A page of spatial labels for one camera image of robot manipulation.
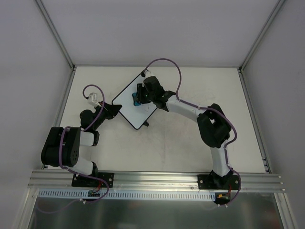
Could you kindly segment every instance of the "purple cable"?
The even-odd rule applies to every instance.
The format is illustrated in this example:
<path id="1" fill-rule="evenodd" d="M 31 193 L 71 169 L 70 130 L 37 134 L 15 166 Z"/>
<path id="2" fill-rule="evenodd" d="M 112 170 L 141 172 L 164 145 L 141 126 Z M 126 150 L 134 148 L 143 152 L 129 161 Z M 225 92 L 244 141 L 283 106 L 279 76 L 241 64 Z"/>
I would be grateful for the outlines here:
<path id="1" fill-rule="evenodd" d="M 82 91 L 82 95 L 83 95 L 86 99 L 88 99 L 88 97 L 85 96 L 85 90 L 86 90 L 88 87 L 96 87 L 97 89 L 99 89 L 100 92 L 101 92 L 101 94 L 102 94 L 102 97 L 103 97 L 103 102 L 102 102 L 102 107 L 101 107 L 100 112 L 99 112 L 98 115 L 95 117 L 95 119 L 92 121 L 92 123 L 90 123 L 90 125 L 87 126 L 87 127 L 84 129 L 84 131 L 88 130 L 88 129 L 95 123 L 95 121 L 100 117 L 100 115 L 101 115 L 101 113 L 102 113 L 102 111 L 103 111 L 103 109 L 104 109 L 104 106 L 105 106 L 105 96 L 104 96 L 104 92 L 103 92 L 103 91 L 101 90 L 101 88 L 100 88 L 99 86 L 97 86 L 97 85 L 89 84 L 89 85 L 85 86 L 84 89 L 83 89 L 83 91 Z"/>
<path id="2" fill-rule="evenodd" d="M 154 62 L 156 62 L 156 61 L 169 61 L 169 62 L 173 63 L 173 64 L 176 66 L 176 68 L 178 69 L 178 72 L 179 72 L 179 84 L 178 84 L 178 87 L 177 87 L 177 90 L 176 90 L 176 97 L 177 97 L 177 99 L 178 99 L 180 102 L 184 103 L 184 104 L 187 104 L 187 105 L 189 105 L 189 106 L 198 108 L 197 105 L 192 104 L 192 103 L 190 103 L 190 102 L 187 102 L 187 101 L 185 101 L 185 100 L 180 99 L 180 97 L 179 97 L 179 95 L 178 95 L 178 92 L 179 92 L 179 89 L 180 89 L 180 86 L 181 86 L 181 82 L 182 82 L 182 74 L 181 74 L 181 71 L 180 71 L 179 66 L 178 66 L 174 61 L 172 61 L 171 59 L 167 59 L 167 58 L 155 59 L 155 60 L 151 61 L 151 62 L 145 67 L 144 70 L 147 70 L 147 68 L 148 68 L 151 64 L 153 64 Z M 229 168 L 232 172 L 234 172 L 234 173 L 237 174 L 238 180 L 239 180 L 239 188 L 238 188 L 238 190 L 237 190 L 236 195 L 230 200 L 229 203 L 231 203 L 231 202 L 237 197 L 237 195 L 239 194 L 240 189 L 241 189 L 241 186 L 242 186 L 240 174 L 239 174 L 237 171 L 235 171 L 231 166 L 229 166 L 228 152 L 227 152 L 227 149 L 226 149 L 227 146 L 228 146 L 229 144 L 231 144 L 231 143 L 233 143 L 234 141 L 236 141 L 236 139 L 237 139 L 237 131 L 236 131 L 235 127 L 233 126 L 233 124 L 229 121 L 229 119 L 227 119 L 227 118 L 226 118 L 222 113 L 220 113 L 219 111 L 217 111 L 217 110 L 215 110 L 215 109 L 213 109 L 213 108 L 210 108 L 210 107 L 201 107 L 201 106 L 199 107 L 199 109 L 200 109 L 200 110 L 213 111 L 213 112 L 217 113 L 221 118 L 223 118 L 223 119 L 230 125 L 230 127 L 232 128 L 232 130 L 233 130 L 233 132 L 234 132 L 234 138 L 233 138 L 231 141 L 227 142 L 227 143 L 224 145 L 224 154 L 225 154 L 226 165 L 228 166 L 228 168 Z"/>
<path id="3" fill-rule="evenodd" d="M 85 90 L 86 90 L 88 87 L 90 87 L 90 86 L 96 87 L 97 89 L 100 90 L 100 92 L 101 92 L 101 94 L 102 94 L 102 97 L 103 97 L 103 102 L 102 102 L 102 107 L 101 107 L 100 112 L 98 113 L 98 115 L 96 116 L 96 118 L 92 121 L 92 123 L 90 123 L 90 125 L 87 126 L 87 127 L 84 129 L 84 131 L 86 131 L 87 129 L 89 129 L 89 128 L 94 124 L 94 122 L 99 118 L 99 116 L 101 115 L 101 113 L 102 113 L 102 111 L 103 111 L 103 109 L 104 109 L 104 105 L 105 105 L 105 96 L 104 96 L 104 93 L 103 93 L 103 91 L 101 90 L 101 88 L 100 88 L 99 86 L 97 86 L 97 85 L 89 84 L 89 85 L 85 86 L 84 89 L 83 89 L 83 91 L 82 91 L 82 95 L 83 95 L 85 98 L 87 98 L 87 97 L 85 96 Z M 64 135 L 65 135 L 66 131 L 67 131 L 69 128 L 70 128 L 70 126 L 65 127 L 64 130 L 63 130 L 63 132 L 62 132 L 62 134 L 61 134 L 61 141 L 60 141 L 60 145 L 59 145 L 59 165 L 60 165 L 60 167 L 61 167 L 62 169 L 68 170 L 69 172 L 71 172 L 71 173 L 73 173 L 73 174 L 76 174 L 76 175 L 79 175 L 79 176 L 82 176 L 82 177 L 86 177 L 86 178 L 95 179 L 95 180 L 98 180 L 98 181 L 100 181 L 100 182 L 102 182 L 102 183 L 104 183 L 104 184 L 106 185 L 107 191 L 106 191 L 103 195 L 101 195 L 101 196 L 100 196 L 99 198 L 97 198 L 96 200 L 93 200 L 93 201 L 86 201 L 86 203 L 89 203 L 89 204 L 96 203 L 96 202 L 98 202 L 99 200 L 101 200 L 103 197 L 105 197 L 105 196 L 108 194 L 108 192 L 109 192 L 109 186 L 108 186 L 107 182 L 104 181 L 103 179 L 100 179 L 100 178 L 97 178 L 97 177 L 92 177 L 92 176 L 88 176 L 88 175 L 85 175 L 85 174 L 82 174 L 82 173 L 75 172 L 75 171 L 73 171 L 72 169 L 67 168 L 67 167 L 64 167 L 64 166 L 62 165 L 62 145 L 63 145 L 63 139 L 64 139 Z M 73 204 L 74 202 L 77 202 L 77 201 L 80 201 L 80 199 L 75 199 L 75 200 L 71 201 L 69 204 L 67 204 L 66 206 L 64 206 L 63 208 L 61 208 L 61 209 L 59 209 L 59 210 L 56 210 L 56 211 L 44 211 L 44 210 L 40 209 L 40 207 L 38 206 L 38 200 L 37 200 L 36 208 L 37 208 L 38 211 L 40 211 L 40 212 L 42 212 L 42 213 L 44 213 L 44 214 L 54 214 L 54 213 L 61 212 L 62 210 L 66 209 L 66 208 L 69 207 L 71 204 Z"/>

